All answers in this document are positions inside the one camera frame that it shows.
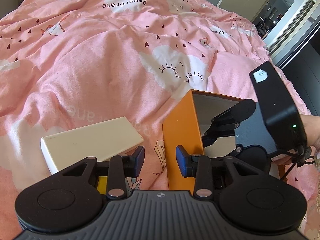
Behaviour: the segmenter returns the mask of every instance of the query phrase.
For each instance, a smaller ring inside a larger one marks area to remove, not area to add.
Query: gray ribbed panel
[[[64,235],[24,231],[17,240],[302,240],[297,231],[256,236],[229,225],[214,204],[187,191],[136,190],[125,200],[110,202],[90,225]]]

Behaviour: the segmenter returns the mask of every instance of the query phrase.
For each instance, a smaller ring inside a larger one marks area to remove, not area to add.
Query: open box
[[[218,138],[203,148],[201,136],[210,127],[211,119],[234,106],[242,99],[210,92],[189,90],[163,123],[164,148],[170,190],[193,192],[195,178],[182,177],[177,161],[176,147],[182,145],[189,154],[222,157],[235,149],[235,137]],[[270,174],[279,177],[276,165]]]

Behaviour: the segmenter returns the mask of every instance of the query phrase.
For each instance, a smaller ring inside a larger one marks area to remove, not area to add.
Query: black device
[[[274,88],[268,87],[264,77],[254,78],[254,73],[262,71]],[[294,158],[303,164],[308,153],[306,135],[286,87],[273,73],[276,71],[266,63],[250,73],[259,104],[244,100],[215,117],[203,138],[204,146],[221,135],[237,135],[240,127],[261,129],[249,126],[258,117],[268,131],[262,135],[273,139],[276,154],[293,146],[298,152]],[[268,95],[275,91],[278,97]],[[275,107],[281,95],[286,99]],[[269,155],[274,152],[266,150],[268,144],[251,144],[257,138],[242,138],[243,144],[237,145],[240,151],[212,159],[188,154],[177,146],[181,175],[196,178],[193,195],[187,190],[127,192],[125,178],[136,178],[142,168],[142,146],[131,156],[117,155],[109,162],[87,157],[18,195],[15,210],[24,231],[16,239],[306,239],[297,227],[307,202],[298,189],[266,173]],[[105,194],[96,189],[100,176],[108,176]]]

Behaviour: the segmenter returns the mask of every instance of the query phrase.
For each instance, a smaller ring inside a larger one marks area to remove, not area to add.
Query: pink bedspread
[[[20,232],[18,192],[49,175],[49,134],[126,116],[146,148],[128,185],[167,189],[164,118],[191,88],[256,100],[248,74],[270,60],[264,46],[249,21],[205,0],[25,0],[0,21],[0,239]],[[309,201],[305,233],[316,234],[316,169],[289,182]]]

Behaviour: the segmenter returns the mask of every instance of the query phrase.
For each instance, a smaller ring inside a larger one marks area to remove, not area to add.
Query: silver rivet
[[[212,194],[212,192],[211,192],[211,190],[208,190],[208,189],[206,189],[206,188],[202,188],[202,189],[198,189],[198,190],[196,191],[196,194],[197,194],[199,197],[209,197],[209,196]]]
[[[120,197],[124,194],[124,191],[120,188],[113,188],[113,189],[109,190],[108,194],[111,197]]]

